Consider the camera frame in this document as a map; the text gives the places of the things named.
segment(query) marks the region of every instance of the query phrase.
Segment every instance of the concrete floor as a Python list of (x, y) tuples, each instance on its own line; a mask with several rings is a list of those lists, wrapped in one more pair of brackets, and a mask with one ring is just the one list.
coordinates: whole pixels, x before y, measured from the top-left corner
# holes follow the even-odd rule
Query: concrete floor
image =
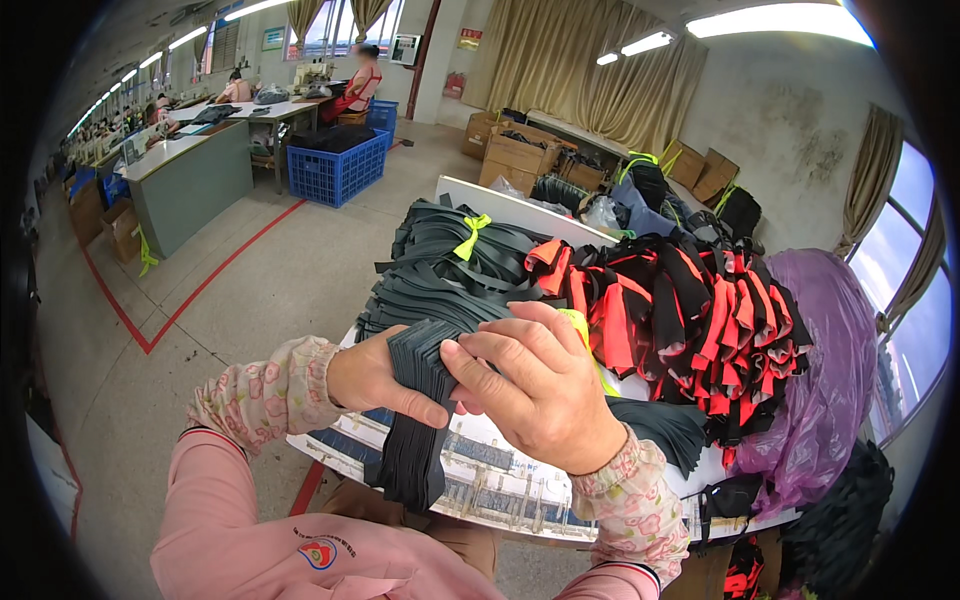
[[(307, 203), (267, 231), (197, 296), (147, 354), (85, 264), (66, 203), (48, 192), (39, 222), (38, 330), (50, 397), (84, 488), (77, 544), (114, 598), (159, 598), (148, 558), (163, 513), (167, 468), (193, 388), (225, 365), (263, 359), (310, 333), (339, 341), (377, 280), (407, 207), (432, 198), (440, 174), (476, 181), (463, 132), (400, 122), (415, 141), (387, 155), (378, 181), (339, 209)], [(153, 341), (187, 297), (234, 251), (298, 199), (257, 174), (251, 194), (140, 278), (105, 236), (87, 248), (133, 324)], [(310, 459), (283, 442), (251, 468), (260, 518), (287, 515)], [(315, 510), (322, 499), (311, 502)], [(505, 541), (497, 585), (510, 598), (551, 598), (588, 567), (585, 552)]]

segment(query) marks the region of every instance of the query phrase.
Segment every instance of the person's right hand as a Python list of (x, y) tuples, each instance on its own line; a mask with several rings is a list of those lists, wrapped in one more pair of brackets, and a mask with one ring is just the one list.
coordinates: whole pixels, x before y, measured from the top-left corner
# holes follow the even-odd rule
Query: person's right hand
[(483, 323), (477, 333), (441, 344), (460, 382), (450, 398), (485, 412), (507, 442), (534, 459), (572, 475), (599, 470), (626, 443), (627, 431), (607, 407), (580, 334), (547, 304), (512, 302), (510, 310), (516, 319)]

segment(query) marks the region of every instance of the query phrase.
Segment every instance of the hand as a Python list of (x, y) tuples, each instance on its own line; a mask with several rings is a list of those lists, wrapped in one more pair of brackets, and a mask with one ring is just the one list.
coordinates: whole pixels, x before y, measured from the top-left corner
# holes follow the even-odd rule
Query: hand
[(340, 350), (326, 368), (326, 391), (344, 408), (362, 412), (381, 406), (403, 413), (431, 427), (446, 426), (446, 410), (420, 392), (404, 388), (394, 379), (387, 338), (406, 325), (378, 333), (356, 346)]
[(477, 333), (441, 344), (460, 382), (450, 397), (470, 412), (482, 409), (507, 442), (532, 458), (572, 475), (599, 470), (626, 443), (627, 430), (607, 407), (580, 334), (547, 304), (509, 306), (517, 319), (483, 323)]

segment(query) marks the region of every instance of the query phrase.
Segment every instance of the striped cuff trim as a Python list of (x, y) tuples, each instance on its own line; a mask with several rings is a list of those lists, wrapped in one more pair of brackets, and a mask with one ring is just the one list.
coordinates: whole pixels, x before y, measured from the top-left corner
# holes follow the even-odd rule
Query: striped cuff trim
[(595, 566), (594, 568), (592, 568), (591, 571), (592, 571), (592, 570), (596, 570), (596, 569), (598, 569), (598, 568), (605, 567), (605, 566), (616, 566), (616, 567), (620, 567), (620, 568), (629, 568), (629, 569), (634, 570), (634, 571), (636, 571), (636, 572), (638, 572), (638, 573), (641, 573), (641, 574), (643, 574), (643, 575), (646, 575), (648, 578), (650, 578), (650, 581), (653, 582), (653, 584), (654, 584), (655, 586), (657, 586), (657, 590), (658, 590), (658, 591), (663, 591), (663, 588), (660, 586), (660, 577), (657, 576), (657, 573), (654, 571), (654, 569), (650, 568), (650, 567), (647, 566), (646, 564), (622, 563), (622, 562), (618, 562), (618, 561), (609, 561), (609, 562), (607, 562), (607, 563), (600, 563), (600, 564), (598, 564), (597, 566)]
[(208, 434), (210, 434), (210, 435), (217, 436), (218, 438), (220, 438), (220, 439), (223, 440), (224, 442), (227, 442), (228, 444), (230, 444), (230, 445), (232, 445), (233, 447), (235, 447), (235, 448), (237, 449), (237, 451), (240, 452), (240, 456), (243, 457), (243, 460), (244, 460), (244, 461), (249, 461), (249, 459), (247, 458), (247, 452), (246, 452), (242, 447), (240, 447), (240, 445), (239, 445), (237, 442), (235, 442), (234, 440), (231, 440), (230, 438), (228, 438), (228, 437), (225, 436), (224, 434), (218, 433), (218, 432), (214, 431), (213, 429), (210, 429), (209, 427), (206, 427), (206, 426), (204, 426), (204, 425), (197, 425), (196, 427), (190, 427), (189, 429), (187, 429), (186, 431), (184, 431), (183, 433), (180, 434), (180, 437), (177, 439), (177, 442), (180, 442), (180, 441), (183, 440), (183, 438), (187, 437), (188, 435), (195, 434), (195, 433), (208, 433)]

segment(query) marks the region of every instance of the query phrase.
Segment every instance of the floral sleeve cover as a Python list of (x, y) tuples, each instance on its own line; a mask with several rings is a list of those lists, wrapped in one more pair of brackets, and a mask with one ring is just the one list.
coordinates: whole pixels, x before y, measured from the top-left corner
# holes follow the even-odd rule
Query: floral sleeve cover
[(187, 426), (205, 425), (254, 456), (286, 433), (323, 429), (346, 409), (326, 394), (326, 367), (340, 347), (306, 336), (278, 348), (270, 360), (233, 365), (209, 379), (187, 407)]
[(627, 435), (605, 467), (570, 478), (573, 512), (599, 521), (600, 533), (590, 548), (594, 566), (607, 561), (646, 564), (666, 587), (689, 556), (683, 507), (663, 480), (666, 459), (657, 445), (638, 440), (631, 427)]

